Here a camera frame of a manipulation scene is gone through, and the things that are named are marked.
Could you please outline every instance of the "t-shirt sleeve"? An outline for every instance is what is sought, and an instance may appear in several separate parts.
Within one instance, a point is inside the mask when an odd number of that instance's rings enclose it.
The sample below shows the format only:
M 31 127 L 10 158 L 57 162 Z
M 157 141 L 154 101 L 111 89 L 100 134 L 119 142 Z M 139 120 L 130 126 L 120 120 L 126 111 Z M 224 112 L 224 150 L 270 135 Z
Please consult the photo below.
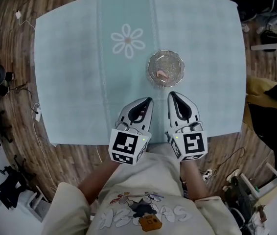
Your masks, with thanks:
M 91 208 L 83 193 L 67 183 L 60 183 L 44 219 L 42 235 L 85 235 Z
M 220 197 L 203 198 L 195 201 L 195 205 L 216 235 L 242 234 L 234 217 Z

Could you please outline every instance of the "flower petal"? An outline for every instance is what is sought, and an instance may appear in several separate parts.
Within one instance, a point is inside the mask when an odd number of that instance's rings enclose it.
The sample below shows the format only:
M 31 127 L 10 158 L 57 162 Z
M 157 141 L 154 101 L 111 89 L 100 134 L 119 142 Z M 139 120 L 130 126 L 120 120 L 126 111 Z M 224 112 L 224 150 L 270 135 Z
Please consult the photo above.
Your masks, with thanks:
M 134 56 L 133 47 L 131 45 L 126 45 L 124 53 L 126 58 L 131 59 Z
M 122 50 L 124 49 L 124 46 L 125 46 L 125 42 L 117 43 L 113 47 L 113 53 L 118 54 L 118 53 L 122 52 Z
M 131 45 L 135 49 L 144 49 L 145 48 L 145 43 L 143 43 L 141 40 L 132 40 Z
M 131 27 L 126 23 L 122 26 L 122 34 L 125 37 L 129 37 L 131 32 Z
M 122 36 L 120 33 L 111 33 L 111 39 L 114 41 L 124 41 L 124 36 Z
M 138 28 L 131 33 L 130 38 L 136 39 L 139 38 L 141 35 L 143 35 L 143 30 L 141 28 Z

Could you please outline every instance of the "white flower print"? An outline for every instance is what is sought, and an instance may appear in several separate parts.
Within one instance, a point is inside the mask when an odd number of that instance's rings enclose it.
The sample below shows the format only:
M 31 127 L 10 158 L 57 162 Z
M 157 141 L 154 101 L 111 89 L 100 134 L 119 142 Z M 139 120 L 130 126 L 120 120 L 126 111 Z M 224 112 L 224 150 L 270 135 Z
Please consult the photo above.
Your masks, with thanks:
M 143 30 L 141 28 L 137 28 L 131 33 L 131 27 L 126 23 L 122 26 L 122 34 L 120 33 L 112 33 L 111 39 L 118 42 L 113 47 L 113 53 L 119 54 L 124 49 L 124 54 L 126 58 L 134 57 L 135 49 L 144 49 L 145 43 L 141 40 L 137 40 L 137 38 L 143 35 Z

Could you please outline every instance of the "plaid tablecloth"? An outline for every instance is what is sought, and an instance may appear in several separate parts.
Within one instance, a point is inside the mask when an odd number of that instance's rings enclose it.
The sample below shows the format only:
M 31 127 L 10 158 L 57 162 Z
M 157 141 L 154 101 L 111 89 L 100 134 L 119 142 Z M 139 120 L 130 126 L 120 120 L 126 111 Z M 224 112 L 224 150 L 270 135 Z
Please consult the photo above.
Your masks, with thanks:
M 184 78 L 159 89 L 152 54 L 172 50 Z M 36 21 L 35 73 L 51 143 L 108 144 L 122 108 L 150 96 L 152 142 L 166 141 L 167 96 L 198 107 L 208 136 L 239 132 L 246 64 L 236 4 L 229 0 L 77 0 Z

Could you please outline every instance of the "white t-shirt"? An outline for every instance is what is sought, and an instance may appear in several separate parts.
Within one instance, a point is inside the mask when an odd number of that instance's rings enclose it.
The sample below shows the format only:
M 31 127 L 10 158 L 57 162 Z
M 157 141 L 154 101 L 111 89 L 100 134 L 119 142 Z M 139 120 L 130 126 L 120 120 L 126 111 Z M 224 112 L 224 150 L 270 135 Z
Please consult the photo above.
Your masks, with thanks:
M 220 197 L 183 198 L 172 148 L 157 146 L 135 166 L 122 164 L 90 206 L 76 187 L 61 183 L 44 220 L 43 235 L 240 235 Z

